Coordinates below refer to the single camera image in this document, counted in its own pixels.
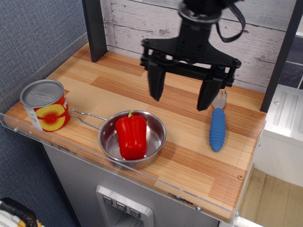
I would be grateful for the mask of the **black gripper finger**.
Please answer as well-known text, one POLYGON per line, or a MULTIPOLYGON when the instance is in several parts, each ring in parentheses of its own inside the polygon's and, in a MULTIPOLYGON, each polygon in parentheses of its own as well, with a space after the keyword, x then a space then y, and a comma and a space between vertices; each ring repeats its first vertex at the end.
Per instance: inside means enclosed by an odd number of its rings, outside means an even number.
POLYGON ((210 106, 222 85, 222 79, 208 79, 203 81, 197 102, 198 111, 206 110, 210 106))
POLYGON ((166 71, 161 65, 149 60, 148 61, 148 81, 150 95, 157 101, 159 101, 163 88, 166 71))

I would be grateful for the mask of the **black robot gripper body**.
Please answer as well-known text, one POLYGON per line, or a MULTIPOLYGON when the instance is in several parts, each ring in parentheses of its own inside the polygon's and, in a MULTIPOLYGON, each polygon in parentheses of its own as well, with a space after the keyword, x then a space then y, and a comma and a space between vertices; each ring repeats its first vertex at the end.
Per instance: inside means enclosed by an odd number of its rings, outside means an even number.
POLYGON ((151 60, 161 65, 166 72, 202 81, 222 79, 222 87, 232 86, 234 73, 241 66, 241 62, 209 43, 212 25, 217 23, 217 18, 185 17, 177 37, 143 39, 141 65, 147 70, 148 61, 151 60))

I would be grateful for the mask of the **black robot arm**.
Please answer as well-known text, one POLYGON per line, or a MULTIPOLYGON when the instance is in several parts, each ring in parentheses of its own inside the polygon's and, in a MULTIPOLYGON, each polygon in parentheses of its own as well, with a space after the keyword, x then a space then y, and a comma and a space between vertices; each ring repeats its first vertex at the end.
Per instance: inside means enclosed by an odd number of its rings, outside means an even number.
POLYGON ((150 95, 155 100, 162 95, 166 72, 202 80, 199 111, 209 107, 220 89, 232 86, 240 60, 215 49, 208 41, 212 25, 220 32, 219 19, 225 8, 245 27, 245 18, 233 0, 184 0, 178 9, 182 22, 177 37, 143 39, 141 65, 148 71, 150 95))

